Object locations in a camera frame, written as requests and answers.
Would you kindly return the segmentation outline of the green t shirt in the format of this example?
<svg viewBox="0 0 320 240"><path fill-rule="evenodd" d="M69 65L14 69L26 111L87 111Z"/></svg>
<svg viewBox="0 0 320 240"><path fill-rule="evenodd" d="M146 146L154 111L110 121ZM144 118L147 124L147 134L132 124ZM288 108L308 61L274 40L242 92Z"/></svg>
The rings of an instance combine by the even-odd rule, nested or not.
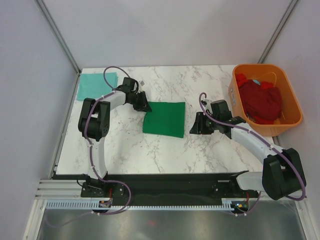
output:
<svg viewBox="0 0 320 240"><path fill-rule="evenodd" d="M149 105L152 111L145 114L143 133L184 138L185 102L150 102Z"/></svg>

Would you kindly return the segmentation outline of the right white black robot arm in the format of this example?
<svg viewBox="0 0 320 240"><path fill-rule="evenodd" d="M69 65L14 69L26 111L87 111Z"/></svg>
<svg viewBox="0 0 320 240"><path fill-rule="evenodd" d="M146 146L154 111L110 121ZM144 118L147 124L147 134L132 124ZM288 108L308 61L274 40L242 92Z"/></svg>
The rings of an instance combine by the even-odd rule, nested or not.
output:
<svg viewBox="0 0 320 240"><path fill-rule="evenodd" d="M225 100L199 99L189 131L193 135L211 135L218 131L245 147L262 164L261 172L243 171L234 175L229 191L235 197L247 190L266 193L271 199L301 201L306 197L306 178L299 153L270 143L240 116L233 116Z"/></svg>

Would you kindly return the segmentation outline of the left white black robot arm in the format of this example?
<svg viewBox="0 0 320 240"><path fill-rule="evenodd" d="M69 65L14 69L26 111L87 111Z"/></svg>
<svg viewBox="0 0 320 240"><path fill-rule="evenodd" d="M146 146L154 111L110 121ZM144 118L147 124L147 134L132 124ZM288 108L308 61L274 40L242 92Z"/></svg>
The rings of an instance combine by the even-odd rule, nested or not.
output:
<svg viewBox="0 0 320 240"><path fill-rule="evenodd" d="M88 147L89 170L88 176L95 179L92 191L99 197L106 196L110 191L105 162L105 139L110 130L111 111L129 104L137 112L152 112L145 91L137 80L125 77L121 85L111 93L98 99L85 98L78 121L78 130Z"/></svg>

